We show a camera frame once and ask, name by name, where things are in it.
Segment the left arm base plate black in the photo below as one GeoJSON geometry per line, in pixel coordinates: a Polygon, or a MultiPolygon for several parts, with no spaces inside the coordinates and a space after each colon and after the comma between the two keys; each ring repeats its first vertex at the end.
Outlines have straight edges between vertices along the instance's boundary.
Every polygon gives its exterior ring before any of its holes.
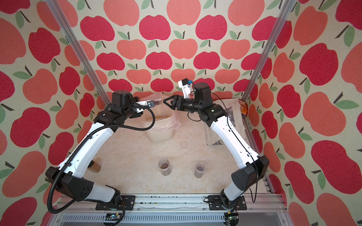
{"type": "MultiPolygon", "coordinates": [[[[126,211],[133,211],[136,196],[134,195],[121,195],[121,206],[126,211]]],[[[97,211],[118,211],[119,209],[112,208],[103,204],[96,204],[95,210],[97,211]]]]}

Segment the clear jar lid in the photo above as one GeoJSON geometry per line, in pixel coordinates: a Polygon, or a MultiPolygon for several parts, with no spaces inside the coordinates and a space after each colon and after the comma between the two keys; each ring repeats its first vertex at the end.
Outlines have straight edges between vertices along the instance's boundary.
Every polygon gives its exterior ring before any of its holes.
{"type": "Polygon", "coordinates": [[[188,146],[189,146],[188,143],[185,142],[185,141],[182,141],[182,142],[180,143],[180,149],[182,149],[182,150],[187,149],[188,146]]]}

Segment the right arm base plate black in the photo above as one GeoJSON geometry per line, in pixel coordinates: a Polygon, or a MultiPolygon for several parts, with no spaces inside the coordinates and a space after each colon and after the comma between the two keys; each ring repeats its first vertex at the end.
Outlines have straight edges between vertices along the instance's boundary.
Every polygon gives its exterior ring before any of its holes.
{"type": "Polygon", "coordinates": [[[223,195],[209,195],[203,199],[211,211],[246,211],[247,205],[243,196],[230,201],[223,195]]]}

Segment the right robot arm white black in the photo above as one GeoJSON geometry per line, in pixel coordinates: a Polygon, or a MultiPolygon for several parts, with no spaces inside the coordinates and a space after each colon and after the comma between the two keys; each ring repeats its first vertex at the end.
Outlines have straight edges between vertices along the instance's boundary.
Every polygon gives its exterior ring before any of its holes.
{"type": "Polygon", "coordinates": [[[227,210],[236,208],[239,197],[252,185],[257,185],[267,171],[269,160],[254,151],[238,133],[228,117],[226,108],[213,102],[212,92],[207,83],[194,84],[183,79],[178,81],[183,95],[173,95],[163,102],[172,110],[198,113],[224,142],[234,157],[238,170],[232,173],[232,182],[221,191],[220,200],[227,210]]]}

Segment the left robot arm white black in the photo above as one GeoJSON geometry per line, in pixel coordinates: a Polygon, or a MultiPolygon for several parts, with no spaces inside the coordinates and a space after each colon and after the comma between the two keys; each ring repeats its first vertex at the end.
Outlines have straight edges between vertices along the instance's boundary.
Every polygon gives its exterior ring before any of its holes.
{"type": "Polygon", "coordinates": [[[76,149],[58,167],[49,167],[46,171],[47,181],[51,183],[47,199],[50,213],[60,213],[81,201],[124,210],[119,190],[97,185],[84,179],[84,174],[97,152],[118,128],[141,131],[141,128],[125,125],[126,119],[141,117],[144,110],[150,111],[154,106],[153,100],[140,101],[129,91],[119,90],[112,94],[112,103],[97,115],[76,149]]]}

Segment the tall clear jar of rosebuds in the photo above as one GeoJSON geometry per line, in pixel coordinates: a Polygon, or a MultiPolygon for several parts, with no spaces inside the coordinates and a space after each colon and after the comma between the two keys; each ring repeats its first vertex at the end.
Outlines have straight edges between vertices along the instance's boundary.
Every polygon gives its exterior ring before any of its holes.
{"type": "Polygon", "coordinates": [[[161,104],[163,104],[163,100],[161,98],[156,99],[156,100],[148,100],[147,101],[147,106],[149,108],[154,108],[154,107],[156,107],[158,105],[161,105],[161,104]]]}

